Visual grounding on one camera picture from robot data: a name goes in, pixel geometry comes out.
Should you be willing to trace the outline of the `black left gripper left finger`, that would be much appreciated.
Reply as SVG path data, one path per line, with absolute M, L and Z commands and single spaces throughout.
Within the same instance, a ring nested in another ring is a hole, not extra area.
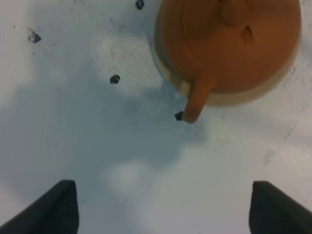
M 2 234 L 76 234 L 79 228 L 77 187 L 61 180 L 0 227 Z

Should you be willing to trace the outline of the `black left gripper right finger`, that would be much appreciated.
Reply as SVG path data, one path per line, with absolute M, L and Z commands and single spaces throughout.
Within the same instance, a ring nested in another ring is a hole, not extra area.
M 252 234 L 310 234 L 312 213 L 267 181 L 254 181 L 249 210 Z

